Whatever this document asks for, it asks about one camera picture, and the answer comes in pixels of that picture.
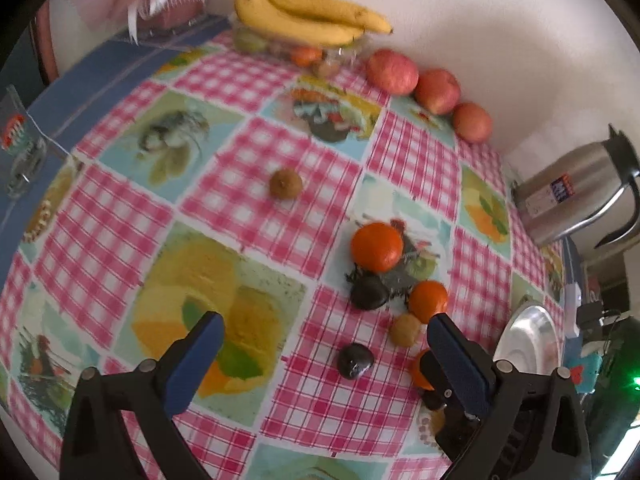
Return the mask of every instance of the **kettle handle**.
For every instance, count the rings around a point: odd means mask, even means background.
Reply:
[[[631,191],[634,194],[634,202],[636,204],[634,215],[631,217],[631,220],[629,220],[629,222],[623,225],[620,229],[609,233],[600,240],[595,247],[596,249],[603,245],[612,244],[613,242],[622,240],[622,238],[627,236],[638,224],[640,224],[640,190],[638,189],[638,184],[636,184],[636,180],[634,178],[629,181],[629,186],[631,186]]]

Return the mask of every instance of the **kiwi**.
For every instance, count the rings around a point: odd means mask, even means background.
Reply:
[[[302,179],[295,170],[281,168],[271,175],[269,193],[280,200],[293,200],[302,193]]]

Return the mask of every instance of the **tablecloth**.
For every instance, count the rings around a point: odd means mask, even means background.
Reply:
[[[280,167],[303,179],[294,201],[268,195]],[[318,80],[238,54],[223,32],[140,83],[53,180],[0,296],[0,402],[57,466],[79,372],[157,358],[213,309],[225,357],[175,417],[212,478],[439,478],[449,462],[425,444],[406,371],[426,342],[388,340],[400,300],[350,306],[350,237],[395,220],[420,251],[406,272],[441,281],[454,322],[488,351],[524,297],[562,340],[562,247],[527,237],[515,178],[361,70]],[[353,341],[376,361],[347,381],[334,361]]]

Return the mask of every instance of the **orange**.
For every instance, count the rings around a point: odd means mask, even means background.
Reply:
[[[402,258],[402,236],[383,222],[368,224],[356,231],[351,239],[353,261],[370,272],[387,272]]]
[[[295,46],[291,49],[291,61],[300,68],[308,68],[322,59],[322,49],[316,46]]]
[[[449,295],[440,282],[420,282],[409,294],[408,307],[421,323],[427,324],[431,316],[446,312]]]
[[[422,356],[425,355],[428,351],[429,349],[427,348],[416,356],[416,358],[409,365],[409,373],[411,374],[411,378],[414,380],[414,384],[418,386],[418,388],[433,391],[433,386],[431,386],[431,383],[420,371],[420,359],[422,359]]]

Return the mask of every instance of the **banana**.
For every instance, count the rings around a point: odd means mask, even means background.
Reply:
[[[383,34],[393,32],[384,16],[345,0],[271,0],[271,3],[285,12],[302,18],[344,23]]]
[[[364,34],[362,28],[291,16],[269,0],[236,0],[236,14],[257,32],[311,45],[345,45]]]

